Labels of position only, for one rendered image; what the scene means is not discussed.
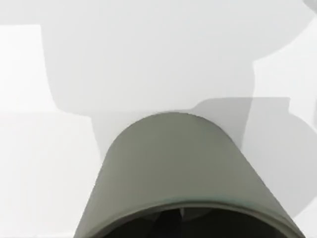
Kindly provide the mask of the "grey cup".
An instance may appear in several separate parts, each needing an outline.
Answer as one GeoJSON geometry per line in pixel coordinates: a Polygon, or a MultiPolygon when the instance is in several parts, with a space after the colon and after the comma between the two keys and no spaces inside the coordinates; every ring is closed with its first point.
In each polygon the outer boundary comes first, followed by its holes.
{"type": "Polygon", "coordinates": [[[74,238],[305,238],[216,124],[162,113],[109,147],[74,238]]]}

